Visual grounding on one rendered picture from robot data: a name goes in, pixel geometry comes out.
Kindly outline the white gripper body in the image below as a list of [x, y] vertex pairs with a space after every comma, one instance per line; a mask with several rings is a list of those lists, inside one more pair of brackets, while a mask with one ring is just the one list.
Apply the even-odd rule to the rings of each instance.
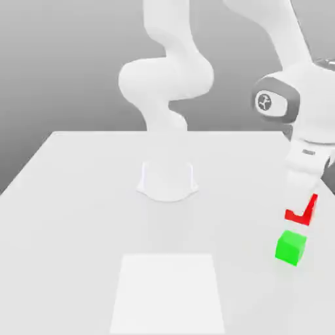
[[331, 147], [292, 140], [285, 158], [288, 180], [320, 179], [330, 161]]

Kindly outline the small red cube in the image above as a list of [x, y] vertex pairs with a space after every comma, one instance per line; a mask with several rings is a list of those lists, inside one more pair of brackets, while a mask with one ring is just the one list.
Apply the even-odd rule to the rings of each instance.
[[317, 199], [318, 199], [318, 194], [313, 194], [302, 215], [296, 215], [293, 211], [287, 209], [285, 211], [285, 219], [293, 221], [298, 224], [309, 226], [311, 219], [313, 217], [313, 214], [314, 214]]

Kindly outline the small green cube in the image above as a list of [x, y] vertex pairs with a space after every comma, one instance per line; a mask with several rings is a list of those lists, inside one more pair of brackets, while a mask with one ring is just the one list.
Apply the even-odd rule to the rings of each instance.
[[297, 266], [304, 254], [307, 237], [285, 230], [277, 240], [275, 257], [290, 265]]

